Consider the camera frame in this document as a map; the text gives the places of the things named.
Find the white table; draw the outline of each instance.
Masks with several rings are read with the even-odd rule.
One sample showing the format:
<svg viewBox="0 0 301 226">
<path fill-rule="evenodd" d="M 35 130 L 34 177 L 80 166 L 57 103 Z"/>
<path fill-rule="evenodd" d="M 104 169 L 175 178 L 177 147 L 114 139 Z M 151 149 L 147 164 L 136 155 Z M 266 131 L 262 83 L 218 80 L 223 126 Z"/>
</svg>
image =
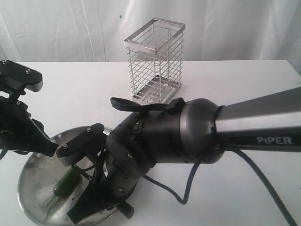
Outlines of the white table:
<svg viewBox="0 0 301 226">
<path fill-rule="evenodd" d="M 128 115 L 113 109 L 109 101 L 113 96 L 131 98 L 126 62 L 23 64 L 43 74 L 43 89 L 38 93 L 28 91 L 22 100 L 32 117 L 45 125 L 49 136 L 97 122 L 114 128 Z M 175 97 L 204 97 L 218 105 L 301 84 L 299 74 L 284 60 L 184 62 L 183 67 L 183 86 Z M 301 154 L 246 153 L 270 179 L 301 225 Z M 35 225 L 17 200 L 18 178 L 27 158 L 9 152 L 0 162 L 0 225 Z M 190 169 L 189 164 L 158 164 L 149 174 L 182 195 Z M 132 219 L 117 212 L 101 225 L 287 225 L 262 182 L 234 153 L 226 153 L 215 164 L 199 167 L 185 206 L 143 178 L 128 202 L 135 208 Z"/>
</svg>

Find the stainless steel bowl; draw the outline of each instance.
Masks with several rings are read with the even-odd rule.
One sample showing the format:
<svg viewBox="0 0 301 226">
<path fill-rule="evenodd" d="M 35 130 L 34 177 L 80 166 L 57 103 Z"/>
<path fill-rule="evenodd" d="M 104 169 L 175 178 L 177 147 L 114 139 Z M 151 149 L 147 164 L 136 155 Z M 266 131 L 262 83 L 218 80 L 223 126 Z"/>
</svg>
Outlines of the stainless steel bowl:
<svg viewBox="0 0 301 226">
<path fill-rule="evenodd" d="M 77 127 L 62 132 L 51 140 L 59 146 L 84 131 L 87 127 Z M 109 134 L 112 130 L 105 128 L 104 133 Z M 92 163 L 84 158 L 79 166 L 86 168 Z M 82 178 L 73 193 L 66 199 L 58 199 L 47 207 L 47 203 L 53 197 L 53 188 L 58 180 L 67 172 L 69 167 L 64 167 L 56 155 L 53 157 L 34 153 L 24 165 L 18 184 L 18 199 L 24 213 L 34 223 L 41 226 L 72 226 L 74 225 L 67 217 L 67 212 L 77 202 L 88 185 L 88 180 Z M 111 216 L 116 209 L 96 213 L 81 222 L 78 226 L 95 225 Z"/>
</svg>

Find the metal wire rack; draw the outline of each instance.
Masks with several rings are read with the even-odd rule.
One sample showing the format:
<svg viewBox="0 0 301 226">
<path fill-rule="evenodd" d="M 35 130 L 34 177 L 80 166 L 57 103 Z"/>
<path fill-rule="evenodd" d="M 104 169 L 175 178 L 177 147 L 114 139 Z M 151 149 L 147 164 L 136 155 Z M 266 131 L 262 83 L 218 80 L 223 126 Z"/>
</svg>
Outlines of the metal wire rack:
<svg viewBox="0 0 301 226">
<path fill-rule="evenodd" d="M 181 87 L 184 29 L 154 18 L 124 40 L 134 101 L 167 103 Z"/>
</svg>

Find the white backdrop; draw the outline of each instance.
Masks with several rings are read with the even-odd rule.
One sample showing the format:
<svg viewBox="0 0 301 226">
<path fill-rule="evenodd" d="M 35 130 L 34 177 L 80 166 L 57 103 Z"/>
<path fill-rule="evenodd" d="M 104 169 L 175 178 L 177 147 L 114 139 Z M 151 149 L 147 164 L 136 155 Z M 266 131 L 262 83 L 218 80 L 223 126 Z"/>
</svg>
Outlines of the white backdrop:
<svg viewBox="0 0 301 226">
<path fill-rule="evenodd" d="M 186 24 L 185 60 L 286 59 L 301 73 L 300 0 L 0 0 L 0 59 L 125 61 L 153 17 Z"/>
</svg>

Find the basket base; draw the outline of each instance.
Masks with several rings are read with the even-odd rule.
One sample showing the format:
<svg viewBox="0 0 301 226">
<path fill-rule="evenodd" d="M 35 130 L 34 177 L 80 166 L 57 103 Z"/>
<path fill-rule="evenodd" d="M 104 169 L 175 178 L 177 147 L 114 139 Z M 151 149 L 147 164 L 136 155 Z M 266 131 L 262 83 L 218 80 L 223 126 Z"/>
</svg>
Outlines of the basket base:
<svg viewBox="0 0 301 226">
<path fill-rule="evenodd" d="M 149 83 L 151 83 L 151 85 L 145 85 L 140 91 L 137 92 L 136 95 L 133 95 L 133 101 L 141 105 L 149 105 L 155 103 L 167 104 L 181 87 L 180 82 L 174 82 L 172 84 L 166 83 L 165 78 L 161 78 L 161 83 L 154 83 L 153 80 L 149 81 Z"/>
</svg>

